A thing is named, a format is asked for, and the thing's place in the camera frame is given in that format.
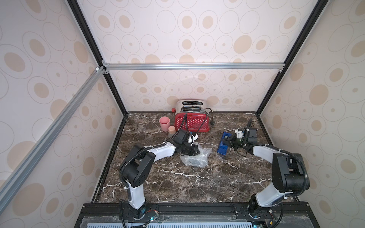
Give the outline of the clear bubble wrap sheet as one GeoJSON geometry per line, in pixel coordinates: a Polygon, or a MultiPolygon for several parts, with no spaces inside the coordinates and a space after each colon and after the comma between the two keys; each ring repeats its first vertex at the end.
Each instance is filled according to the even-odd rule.
{"type": "Polygon", "coordinates": [[[194,166],[198,168],[206,167],[208,165],[208,156],[211,154],[212,148],[203,148],[197,142],[194,142],[193,145],[197,145],[200,154],[195,156],[181,155],[181,161],[185,166],[194,166]]]}

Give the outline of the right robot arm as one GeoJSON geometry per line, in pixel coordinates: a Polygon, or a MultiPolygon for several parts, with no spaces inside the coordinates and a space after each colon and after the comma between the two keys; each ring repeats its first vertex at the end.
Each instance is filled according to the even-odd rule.
{"type": "Polygon", "coordinates": [[[310,187],[309,175],[302,155],[290,153],[266,143],[258,143],[257,129],[236,129],[235,134],[224,136],[222,143],[235,151],[244,149],[272,164],[271,184],[260,193],[252,195],[248,213],[254,214],[260,208],[271,208],[287,197],[303,194],[310,187]]]}

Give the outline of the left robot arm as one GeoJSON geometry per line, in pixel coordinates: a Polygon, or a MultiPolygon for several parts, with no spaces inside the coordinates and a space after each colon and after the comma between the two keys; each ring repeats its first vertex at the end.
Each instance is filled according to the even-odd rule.
{"type": "Polygon", "coordinates": [[[119,177],[125,185],[128,194],[129,212],[135,219],[141,219],[147,212],[144,196],[144,182],[147,179],[154,162],[175,153],[189,156],[200,154],[194,141],[197,133],[204,126],[208,117],[202,121],[196,131],[188,129],[188,114],[185,114],[180,128],[171,137],[164,139],[161,144],[141,146],[136,144],[119,168],[119,177]]]}

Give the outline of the pink plastic cup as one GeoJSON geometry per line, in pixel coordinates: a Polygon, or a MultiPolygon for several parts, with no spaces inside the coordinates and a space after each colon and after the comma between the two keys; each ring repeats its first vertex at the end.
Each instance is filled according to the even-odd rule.
{"type": "Polygon", "coordinates": [[[170,118],[167,116],[163,116],[159,119],[159,123],[162,131],[168,132],[168,128],[170,127],[170,118]]]}

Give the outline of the red polka dot toaster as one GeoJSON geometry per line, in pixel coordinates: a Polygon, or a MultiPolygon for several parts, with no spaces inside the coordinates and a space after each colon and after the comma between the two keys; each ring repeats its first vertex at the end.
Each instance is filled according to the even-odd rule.
{"type": "Polygon", "coordinates": [[[210,130],[210,113],[206,100],[181,99],[176,103],[174,126],[176,130],[183,129],[189,132],[207,133],[210,130]]]}

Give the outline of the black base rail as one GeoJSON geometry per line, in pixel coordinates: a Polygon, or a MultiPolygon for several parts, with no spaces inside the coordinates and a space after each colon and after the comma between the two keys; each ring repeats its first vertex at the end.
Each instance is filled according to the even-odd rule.
{"type": "Polygon", "coordinates": [[[273,208],[249,212],[249,204],[231,203],[147,203],[133,209],[126,202],[86,203],[76,228],[318,228],[307,202],[283,202],[273,208]]]}

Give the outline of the horizontal aluminium frame bar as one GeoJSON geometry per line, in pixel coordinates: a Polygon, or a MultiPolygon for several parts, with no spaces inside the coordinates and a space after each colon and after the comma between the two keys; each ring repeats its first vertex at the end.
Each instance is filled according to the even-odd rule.
{"type": "Polygon", "coordinates": [[[111,64],[105,68],[111,70],[224,70],[224,69],[283,69],[282,62],[249,62],[249,63],[153,63],[153,64],[111,64]]]}

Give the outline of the diagonal aluminium frame bar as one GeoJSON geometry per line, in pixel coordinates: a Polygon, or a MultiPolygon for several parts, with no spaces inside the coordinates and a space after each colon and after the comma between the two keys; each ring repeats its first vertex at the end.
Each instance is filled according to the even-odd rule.
{"type": "Polygon", "coordinates": [[[73,116],[77,108],[88,95],[89,91],[98,81],[100,76],[105,72],[104,66],[99,66],[87,81],[83,84],[80,90],[73,96],[70,102],[65,106],[60,115],[50,125],[43,136],[33,146],[28,155],[18,165],[16,170],[12,173],[9,179],[5,182],[1,188],[1,213],[7,208],[11,200],[17,194],[23,183],[29,177],[31,172],[37,166],[44,154],[48,151],[51,144],[55,141],[59,133],[68,123],[73,116]]]}

